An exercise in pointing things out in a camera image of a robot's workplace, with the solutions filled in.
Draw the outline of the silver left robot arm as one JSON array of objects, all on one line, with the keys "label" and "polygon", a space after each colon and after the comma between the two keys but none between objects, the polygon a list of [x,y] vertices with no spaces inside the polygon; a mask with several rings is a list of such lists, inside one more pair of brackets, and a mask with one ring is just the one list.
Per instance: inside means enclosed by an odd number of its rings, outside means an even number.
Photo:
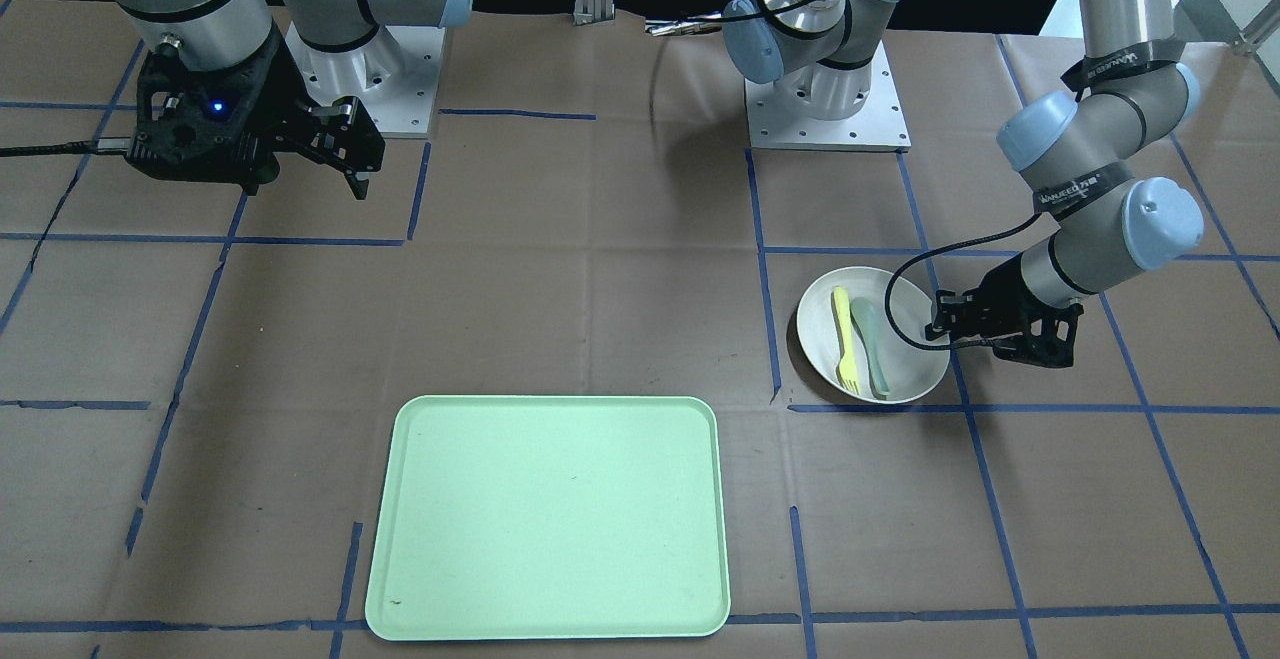
[{"label": "silver left robot arm", "polygon": [[[864,74],[900,0],[730,0],[714,17],[730,58],[755,84]],[[964,293],[937,290],[920,352],[987,345],[1044,369],[1074,362],[1087,296],[1160,270],[1201,244],[1204,218],[1166,177],[1138,179],[1129,159],[1196,111],[1201,86],[1181,61],[1170,0],[1080,0],[1083,58],[1064,88],[1033,100],[997,132],[1056,232]]]}]

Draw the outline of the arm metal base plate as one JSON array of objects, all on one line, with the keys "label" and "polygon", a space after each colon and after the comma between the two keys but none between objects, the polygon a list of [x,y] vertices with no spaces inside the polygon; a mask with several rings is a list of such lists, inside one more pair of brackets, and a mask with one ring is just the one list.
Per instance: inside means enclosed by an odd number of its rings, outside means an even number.
[{"label": "arm metal base plate", "polygon": [[384,138],[425,139],[435,115],[447,35],[443,27],[389,26],[364,47],[320,52],[292,24],[285,44],[316,102],[360,99]]},{"label": "arm metal base plate", "polygon": [[906,152],[913,147],[883,44],[854,70],[813,65],[769,84],[745,81],[751,148]]}]

